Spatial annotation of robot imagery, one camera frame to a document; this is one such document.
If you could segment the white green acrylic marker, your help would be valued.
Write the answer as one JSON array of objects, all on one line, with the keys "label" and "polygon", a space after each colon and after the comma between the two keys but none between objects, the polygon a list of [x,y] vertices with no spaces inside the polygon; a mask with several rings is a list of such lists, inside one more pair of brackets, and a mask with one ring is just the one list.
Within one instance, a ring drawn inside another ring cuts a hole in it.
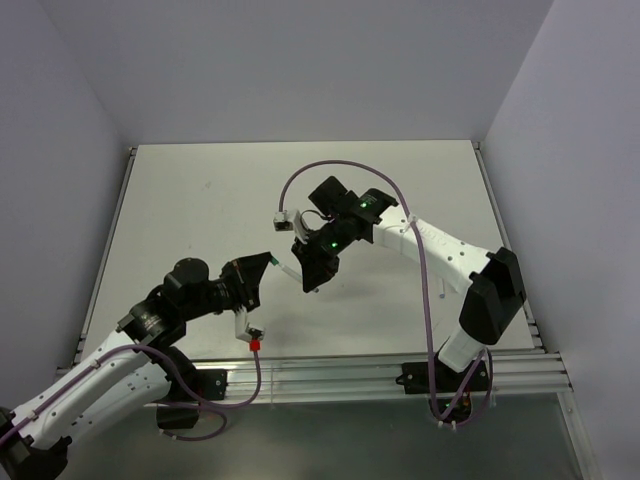
[{"label": "white green acrylic marker", "polygon": [[302,276],[300,273],[298,273],[296,270],[290,268],[289,266],[282,264],[282,263],[277,263],[276,267],[278,267],[283,273],[285,273],[287,276],[289,276],[290,278],[292,278],[293,280],[295,280],[298,283],[302,283]]}]

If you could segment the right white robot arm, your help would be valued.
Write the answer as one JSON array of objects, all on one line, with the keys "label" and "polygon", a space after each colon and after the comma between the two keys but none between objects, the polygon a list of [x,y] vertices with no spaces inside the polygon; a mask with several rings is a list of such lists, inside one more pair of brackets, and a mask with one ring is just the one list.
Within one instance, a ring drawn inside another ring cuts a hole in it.
[{"label": "right white robot arm", "polygon": [[358,195],[334,176],[309,196],[324,220],[310,228],[298,210],[280,208],[276,229],[289,230],[306,292],[338,272],[339,255],[355,241],[388,248],[417,262],[462,295],[456,326],[438,350],[435,383],[452,390],[480,352],[498,343],[527,299],[519,261],[506,247],[491,252],[466,243],[406,212],[397,196],[371,188]]}]

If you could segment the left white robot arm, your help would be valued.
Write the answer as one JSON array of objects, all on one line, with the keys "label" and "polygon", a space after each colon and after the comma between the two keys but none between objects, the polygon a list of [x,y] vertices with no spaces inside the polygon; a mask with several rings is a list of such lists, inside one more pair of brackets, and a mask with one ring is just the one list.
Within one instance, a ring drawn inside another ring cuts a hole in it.
[{"label": "left white robot arm", "polygon": [[2,409],[1,466],[8,477],[57,478],[73,442],[147,403],[225,420],[231,406],[203,396],[193,363],[174,345],[189,321],[231,311],[237,339],[257,356],[264,331],[248,314],[260,305],[271,261],[269,252],[233,259],[216,279],[201,259],[178,261],[87,358],[30,401]]}]

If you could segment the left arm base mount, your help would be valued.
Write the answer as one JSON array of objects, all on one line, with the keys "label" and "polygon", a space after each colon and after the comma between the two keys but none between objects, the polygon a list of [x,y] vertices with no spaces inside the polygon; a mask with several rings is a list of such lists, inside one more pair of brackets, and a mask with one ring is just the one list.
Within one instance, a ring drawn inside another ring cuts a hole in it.
[{"label": "left arm base mount", "polygon": [[[199,370],[185,376],[188,386],[208,401],[221,401],[225,398],[227,371],[224,369]],[[162,405],[156,409],[156,424],[163,430],[191,430],[202,414],[197,410],[166,406],[165,402],[193,402],[193,399],[177,383],[171,384],[169,393],[160,399]]]}]

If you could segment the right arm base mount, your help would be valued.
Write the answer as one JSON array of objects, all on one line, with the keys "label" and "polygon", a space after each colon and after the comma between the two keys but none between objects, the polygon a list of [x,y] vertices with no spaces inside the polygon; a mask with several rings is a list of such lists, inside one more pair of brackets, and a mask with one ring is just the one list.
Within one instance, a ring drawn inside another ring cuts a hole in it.
[{"label": "right arm base mount", "polygon": [[437,407],[430,400],[427,361],[403,363],[395,383],[404,389],[406,395],[426,395],[429,409],[436,420],[439,420],[437,412],[444,414],[450,409],[443,420],[444,424],[453,427],[468,421],[474,410],[472,394],[486,392],[492,387],[492,368],[481,360],[475,369],[469,366],[463,372],[456,373],[438,358],[434,362]]}]

